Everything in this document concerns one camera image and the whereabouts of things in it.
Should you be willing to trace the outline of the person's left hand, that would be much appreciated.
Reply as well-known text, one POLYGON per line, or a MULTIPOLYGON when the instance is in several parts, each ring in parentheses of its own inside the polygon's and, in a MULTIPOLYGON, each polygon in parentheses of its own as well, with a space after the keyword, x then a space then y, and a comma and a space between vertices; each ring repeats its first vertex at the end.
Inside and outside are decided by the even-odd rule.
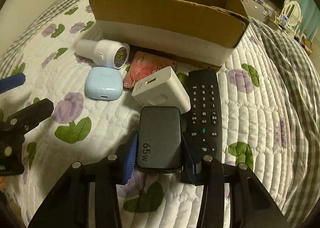
POLYGON ((5 177, 0 177, 0 190, 5 188, 5 177))

